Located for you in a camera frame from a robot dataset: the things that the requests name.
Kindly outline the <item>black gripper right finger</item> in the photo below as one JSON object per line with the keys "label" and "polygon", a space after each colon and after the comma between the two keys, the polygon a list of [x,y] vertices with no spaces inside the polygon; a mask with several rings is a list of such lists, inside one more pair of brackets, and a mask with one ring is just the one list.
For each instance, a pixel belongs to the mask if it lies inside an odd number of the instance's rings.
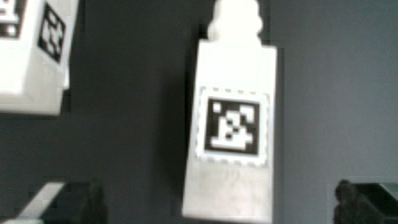
{"label": "black gripper right finger", "polygon": [[398,224],[398,183],[341,180],[332,224]]}

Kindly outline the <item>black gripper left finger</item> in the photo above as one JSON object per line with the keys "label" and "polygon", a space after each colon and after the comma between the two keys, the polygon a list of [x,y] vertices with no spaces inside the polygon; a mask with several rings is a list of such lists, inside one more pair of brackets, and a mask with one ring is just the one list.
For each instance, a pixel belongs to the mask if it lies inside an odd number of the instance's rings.
{"label": "black gripper left finger", "polygon": [[108,224],[99,183],[48,182],[5,224]]}

